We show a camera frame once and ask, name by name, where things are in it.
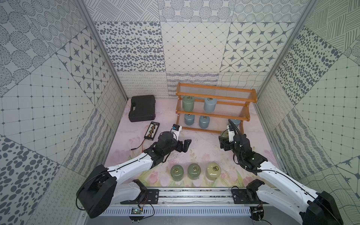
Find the cream yellow canister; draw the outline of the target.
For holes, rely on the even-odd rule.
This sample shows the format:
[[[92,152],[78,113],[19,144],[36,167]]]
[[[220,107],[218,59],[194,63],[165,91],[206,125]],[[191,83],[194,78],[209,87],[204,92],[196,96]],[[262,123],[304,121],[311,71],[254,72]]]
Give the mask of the cream yellow canister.
[[[206,178],[210,181],[215,181],[221,175],[221,167],[219,164],[212,162],[207,165]]]

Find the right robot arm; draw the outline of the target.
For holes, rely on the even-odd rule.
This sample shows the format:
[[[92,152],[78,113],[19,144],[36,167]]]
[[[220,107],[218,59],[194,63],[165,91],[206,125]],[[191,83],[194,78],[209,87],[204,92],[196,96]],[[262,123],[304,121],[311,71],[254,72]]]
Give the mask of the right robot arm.
[[[218,138],[221,149],[233,152],[237,165],[259,177],[246,186],[248,201],[268,203],[301,225],[344,223],[331,194],[319,193],[279,170],[266,157],[252,150],[245,134],[235,134],[232,141],[223,136]]]

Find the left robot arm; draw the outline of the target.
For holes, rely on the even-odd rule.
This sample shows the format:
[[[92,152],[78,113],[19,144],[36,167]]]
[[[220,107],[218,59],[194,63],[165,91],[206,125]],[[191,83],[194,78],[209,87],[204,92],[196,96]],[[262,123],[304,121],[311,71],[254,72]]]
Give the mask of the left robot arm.
[[[76,207],[86,211],[90,218],[95,218],[116,203],[146,203],[147,187],[138,179],[130,183],[126,181],[165,163],[173,151],[187,152],[191,142],[190,139],[180,141],[176,133],[166,131],[134,159],[109,168],[104,165],[95,167],[76,193]]]

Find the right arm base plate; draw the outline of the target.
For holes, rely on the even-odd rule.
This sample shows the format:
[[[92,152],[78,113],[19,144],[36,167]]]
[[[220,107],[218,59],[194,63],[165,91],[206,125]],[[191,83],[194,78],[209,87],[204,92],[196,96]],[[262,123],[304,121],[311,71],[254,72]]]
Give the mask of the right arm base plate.
[[[231,188],[231,194],[234,204],[260,204],[258,197],[249,197],[245,188]]]

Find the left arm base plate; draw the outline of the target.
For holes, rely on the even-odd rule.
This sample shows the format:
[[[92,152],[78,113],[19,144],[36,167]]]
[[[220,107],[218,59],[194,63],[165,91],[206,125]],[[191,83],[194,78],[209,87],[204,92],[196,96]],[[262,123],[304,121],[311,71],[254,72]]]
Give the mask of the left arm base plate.
[[[121,202],[121,204],[158,204],[159,189],[147,189],[141,191],[139,196],[135,200],[127,200]]]

